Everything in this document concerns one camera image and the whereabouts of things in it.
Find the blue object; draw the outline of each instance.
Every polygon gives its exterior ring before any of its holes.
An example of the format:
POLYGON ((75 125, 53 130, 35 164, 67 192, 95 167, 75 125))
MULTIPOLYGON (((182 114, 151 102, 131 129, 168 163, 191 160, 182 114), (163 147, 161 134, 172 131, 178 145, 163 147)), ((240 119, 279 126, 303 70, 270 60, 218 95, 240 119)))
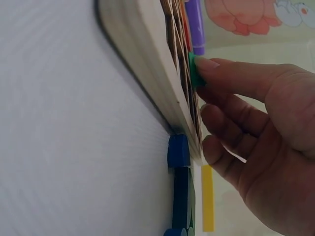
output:
POLYGON ((189 167, 175 169, 173 229, 188 229, 191 224, 191 172, 189 167))
POLYGON ((187 236, 185 229, 169 229, 165 231, 164 236, 187 236))
POLYGON ((172 135, 169 138, 167 164, 169 168, 190 166, 190 153, 186 135, 172 135))
POLYGON ((200 0, 188 0, 185 2, 186 13, 189 21, 193 53, 205 54, 205 35, 202 21, 200 0))

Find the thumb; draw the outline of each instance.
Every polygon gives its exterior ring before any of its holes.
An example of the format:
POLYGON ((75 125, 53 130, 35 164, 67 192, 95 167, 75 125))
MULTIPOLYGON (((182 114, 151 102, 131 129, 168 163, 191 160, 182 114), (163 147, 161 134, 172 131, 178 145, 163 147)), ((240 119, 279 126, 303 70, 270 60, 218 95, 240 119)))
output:
POLYGON ((199 74, 213 88, 265 101, 273 82, 291 65, 264 65, 196 57, 199 74))

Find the white surface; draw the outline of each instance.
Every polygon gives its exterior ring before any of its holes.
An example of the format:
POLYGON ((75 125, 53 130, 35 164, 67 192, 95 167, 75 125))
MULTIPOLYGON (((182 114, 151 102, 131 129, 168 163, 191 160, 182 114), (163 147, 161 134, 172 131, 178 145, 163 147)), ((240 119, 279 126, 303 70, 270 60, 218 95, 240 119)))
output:
POLYGON ((168 133, 90 0, 0 3, 0 235, 161 236, 168 133))
MULTIPOLYGON (((257 44, 209 49, 208 58, 224 58, 254 63, 292 63, 306 70, 315 71, 315 44, 313 42, 257 44)), ((266 111, 262 103, 244 98, 257 108, 266 111)), ((203 126, 203 136, 208 131, 203 126)), ((195 167, 195 176, 200 168, 195 167)), ((278 236, 264 226, 245 206, 238 192, 214 172, 215 232, 197 236, 278 236)))

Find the purple marker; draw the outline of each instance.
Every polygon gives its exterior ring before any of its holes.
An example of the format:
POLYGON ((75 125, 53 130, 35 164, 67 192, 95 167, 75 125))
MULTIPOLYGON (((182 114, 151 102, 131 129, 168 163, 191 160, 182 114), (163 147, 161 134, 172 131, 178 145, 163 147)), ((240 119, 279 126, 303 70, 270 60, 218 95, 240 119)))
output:
POLYGON ((193 53, 199 56, 204 55, 205 35, 200 0, 185 0, 185 8, 189 21, 193 53))

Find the yellow strip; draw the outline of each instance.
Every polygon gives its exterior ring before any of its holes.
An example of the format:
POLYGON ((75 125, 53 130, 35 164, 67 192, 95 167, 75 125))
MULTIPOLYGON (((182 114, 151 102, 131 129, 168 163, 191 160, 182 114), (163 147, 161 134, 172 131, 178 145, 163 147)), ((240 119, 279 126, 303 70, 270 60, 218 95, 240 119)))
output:
POLYGON ((213 232, 215 229, 215 216, 212 168, 210 166, 201 167, 201 183, 203 232, 213 232))

